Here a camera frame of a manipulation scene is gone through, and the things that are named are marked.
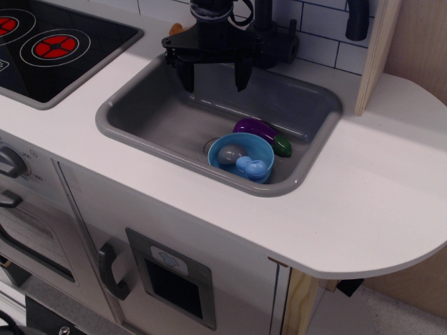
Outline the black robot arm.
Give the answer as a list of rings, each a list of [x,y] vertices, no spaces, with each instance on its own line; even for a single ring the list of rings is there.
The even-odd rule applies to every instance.
[[[191,1],[190,11],[196,23],[186,31],[161,41],[165,60],[177,71],[184,89],[194,90],[195,64],[233,63],[238,91],[246,89],[254,61],[261,53],[263,38],[241,27],[233,1]]]

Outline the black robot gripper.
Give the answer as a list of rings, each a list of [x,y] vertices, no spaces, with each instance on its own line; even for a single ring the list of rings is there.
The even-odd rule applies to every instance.
[[[252,62],[261,55],[261,37],[235,26],[232,9],[192,9],[196,23],[186,31],[162,39],[166,59],[175,63],[183,88],[194,91],[194,65],[235,63],[235,84],[246,89]]]

